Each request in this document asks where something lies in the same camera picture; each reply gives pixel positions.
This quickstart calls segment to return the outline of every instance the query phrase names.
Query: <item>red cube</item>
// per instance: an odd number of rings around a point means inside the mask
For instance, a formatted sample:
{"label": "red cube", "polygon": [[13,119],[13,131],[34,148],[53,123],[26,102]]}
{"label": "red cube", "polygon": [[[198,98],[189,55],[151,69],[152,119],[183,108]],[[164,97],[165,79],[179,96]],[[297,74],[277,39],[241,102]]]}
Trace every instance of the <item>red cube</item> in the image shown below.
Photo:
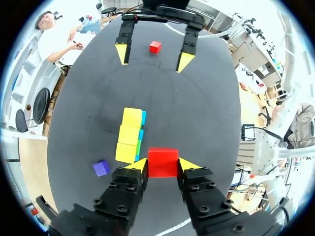
{"label": "red cube", "polygon": [[166,178],[177,176],[178,150],[150,148],[148,153],[149,177]]}
{"label": "red cube", "polygon": [[162,48],[162,44],[159,42],[153,41],[150,44],[150,53],[158,54]]}

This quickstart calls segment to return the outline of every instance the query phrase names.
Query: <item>table surface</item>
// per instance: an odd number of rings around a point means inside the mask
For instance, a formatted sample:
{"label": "table surface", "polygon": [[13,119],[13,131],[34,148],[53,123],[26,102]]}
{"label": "table surface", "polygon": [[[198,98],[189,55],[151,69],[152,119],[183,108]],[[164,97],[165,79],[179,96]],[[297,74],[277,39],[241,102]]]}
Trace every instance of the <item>table surface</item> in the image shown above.
{"label": "table surface", "polygon": [[[140,159],[149,147],[176,148],[182,158],[208,166],[224,195],[233,179],[241,126],[238,82],[227,44],[199,39],[197,54],[176,73],[183,37],[164,24],[136,24],[129,65],[114,46],[121,18],[106,26],[70,70],[54,108],[48,139],[48,173],[58,211],[74,203],[93,210],[111,176],[93,164],[115,160],[124,107],[147,111]],[[185,25],[172,24],[185,32]],[[158,55],[149,53],[155,40]],[[175,178],[148,182],[130,236],[155,235],[189,218]],[[195,235],[191,223],[170,235]]]}

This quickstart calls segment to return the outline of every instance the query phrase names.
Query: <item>small red cube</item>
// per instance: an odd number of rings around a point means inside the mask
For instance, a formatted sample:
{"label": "small red cube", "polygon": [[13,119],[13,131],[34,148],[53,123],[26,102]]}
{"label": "small red cube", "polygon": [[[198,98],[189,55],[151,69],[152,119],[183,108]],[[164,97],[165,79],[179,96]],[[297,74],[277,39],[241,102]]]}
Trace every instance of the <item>small red cube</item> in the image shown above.
{"label": "small red cube", "polygon": [[150,53],[158,54],[160,52],[161,48],[162,48],[161,43],[153,41],[150,44]]}

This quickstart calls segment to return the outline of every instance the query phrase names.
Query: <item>cable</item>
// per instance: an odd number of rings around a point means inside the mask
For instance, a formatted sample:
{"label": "cable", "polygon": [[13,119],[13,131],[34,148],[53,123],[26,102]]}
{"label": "cable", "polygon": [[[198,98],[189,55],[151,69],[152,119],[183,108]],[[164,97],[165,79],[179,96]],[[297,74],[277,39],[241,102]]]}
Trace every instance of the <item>cable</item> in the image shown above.
{"label": "cable", "polygon": [[241,138],[245,138],[245,139],[249,139],[249,140],[246,140],[246,141],[252,141],[252,140],[255,140],[256,138],[248,138],[248,137],[245,137],[244,135],[240,135]]}
{"label": "cable", "polygon": [[270,174],[274,169],[276,169],[279,165],[276,165],[274,168],[272,168],[270,171],[267,172],[266,175]]}
{"label": "cable", "polygon": [[168,233],[170,233],[170,232],[173,232],[173,231],[175,231],[175,230],[177,230],[177,229],[179,229],[179,228],[185,226],[185,225],[188,224],[189,222],[191,222],[191,219],[190,219],[190,218],[188,218],[188,219],[185,220],[184,222],[182,222],[182,223],[180,223],[180,224],[178,224],[178,225],[175,225],[174,227],[172,227],[172,228],[170,228],[170,229],[168,229],[168,230],[165,230],[165,231],[163,231],[163,232],[161,232],[161,233],[159,233],[159,234],[157,234],[157,235],[155,235],[155,236],[163,236],[163,235],[165,235],[165,234],[168,234]]}
{"label": "cable", "polygon": [[[239,193],[239,192],[234,192],[234,190],[229,190],[228,192],[229,192],[229,193]],[[260,199],[263,199],[263,200],[269,201],[269,199],[267,199],[267,198],[263,198],[263,197],[256,196],[256,195],[252,195],[252,194],[247,193],[247,192],[242,192],[242,193],[244,193],[244,194],[246,194],[246,195],[249,195],[249,196],[253,196],[253,197],[256,197],[256,198],[260,198]]]}
{"label": "cable", "polygon": [[141,5],[143,5],[143,3],[142,3],[142,4],[139,4],[139,5],[137,5],[137,6],[134,6],[134,7],[132,7],[132,8],[129,8],[125,13],[123,13],[123,15],[129,13],[132,9],[135,9],[136,7],[139,7],[139,6],[141,6]]}
{"label": "cable", "polygon": [[275,134],[275,133],[273,133],[273,132],[271,132],[271,131],[269,131],[269,130],[267,130],[267,129],[264,129],[264,128],[248,127],[248,128],[244,128],[244,129],[261,129],[261,130],[265,131],[267,134],[269,134],[269,135],[271,135],[271,136],[273,136],[273,137],[275,137],[275,138],[277,138],[277,139],[283,141],[283,138],[281,138],[278,134]]}
{"label": "cable", "polygon": [[239,214],[242,213],[240,210],[236,209],[234,206],[232,206],[232,209],[233,209],[234,211],[236,211],[237,213],[239,213]]}
{"label": "cable", "polygon": [[289,213],[287,212],[287,209],[285,209],[285,207],[283,206],[278,206],[277,208],[274,209],[274,211],[278,208],[284,211],[286,223],[288,223],[290,221],[290,216],[289,216]]}
{"label": "cable", "polygon": [[[238,28],[240,28],[242,26],[243,22],[244,22],[244,20],[241,20],[235,26],[233,26],[232,28],[230,28],[230,29],[228,29],[228,30],[226,30],[224,32],[211,34],[211,35],[202,35],[202,36],[199,35],[198,38],[217,38],[217,37],[222,37],[224,35],[227,35],[227,34],[231,33],[234,30],[238,30]],[[170,30],[174,31],[175,33],[180,34],[181,36],[185,36],[184,33],[178,31],[177,29],[174,29],[168,23],[165,23],[165,26],[168,27]]]}

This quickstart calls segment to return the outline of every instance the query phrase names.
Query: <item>yellow cube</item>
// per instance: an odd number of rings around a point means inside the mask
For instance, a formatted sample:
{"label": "yellow cube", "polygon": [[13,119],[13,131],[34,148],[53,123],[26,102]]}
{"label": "yellow cube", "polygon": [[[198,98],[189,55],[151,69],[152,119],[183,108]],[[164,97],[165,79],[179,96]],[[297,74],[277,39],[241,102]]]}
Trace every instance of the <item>yellow cube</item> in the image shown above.
{"label": "yellow cube", "polygon": [[117,143],[115,159],[116,161],[132,164],[134,163],[136,152],[137,146]]}
{"label": "yellow cube", "polygon": [[119,130],[118,143],[137,146],[140,129],[122,124]]}
{"label": "yellow cube", "polygon": [[124,108],[122,124],[141,128],[142,110],[137,108]]}

